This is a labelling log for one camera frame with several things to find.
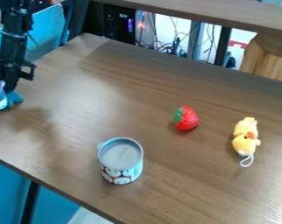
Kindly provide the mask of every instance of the electronic equipment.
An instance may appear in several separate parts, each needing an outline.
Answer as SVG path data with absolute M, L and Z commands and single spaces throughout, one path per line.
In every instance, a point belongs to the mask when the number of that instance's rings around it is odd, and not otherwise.
M 105 37 L 135 45 L 135 10 L 104 5 Z

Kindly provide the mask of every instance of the metal can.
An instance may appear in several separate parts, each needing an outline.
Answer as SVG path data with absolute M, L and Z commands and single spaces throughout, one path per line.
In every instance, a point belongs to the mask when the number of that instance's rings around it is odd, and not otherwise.
M 97 146 L 102 177 L 115 185 L 126 185 L 140 177 L 144 152 L 140 143 L 115 137 Z

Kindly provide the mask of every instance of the yellow duck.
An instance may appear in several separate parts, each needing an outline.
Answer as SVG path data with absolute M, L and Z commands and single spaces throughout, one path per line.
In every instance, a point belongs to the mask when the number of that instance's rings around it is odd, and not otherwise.
M 240 121 L 234 131 L 235 139 L 232 141 L 235 151 L 241 157 L 247 157 L 240 162 L 243 167 L 248 167 L 253 163 L 253 154 L 256 151 L 257 146 L 261 145 L 261 141 L 257 139 L 257 121 L 253 117 L 246 117 Z

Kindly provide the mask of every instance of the strawberry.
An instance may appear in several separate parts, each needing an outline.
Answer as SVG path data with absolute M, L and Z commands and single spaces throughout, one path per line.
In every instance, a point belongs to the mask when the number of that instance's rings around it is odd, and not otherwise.
M 173 120 L 178 130 L 190 130 L 199 124 L 200 120 L 195 112 L 188 106 L 178 108 L 174 112 Z

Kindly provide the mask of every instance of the black table leg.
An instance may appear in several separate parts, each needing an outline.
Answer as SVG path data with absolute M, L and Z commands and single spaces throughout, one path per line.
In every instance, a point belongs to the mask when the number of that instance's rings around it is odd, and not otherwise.
M 21 219 L 21 224 L 31 224 L 34 215 L 34 209 L 36 206 L 40 185 L 31 181 L 28 195 L 25 201 L 25 208 L 23 211 L 23 217 Z
M 223 26 L 221 29 L 217 53 L 215 56 L 215 65 L 223 67 L 226 52 L 228 51 L 230 41 L 231 28 Z

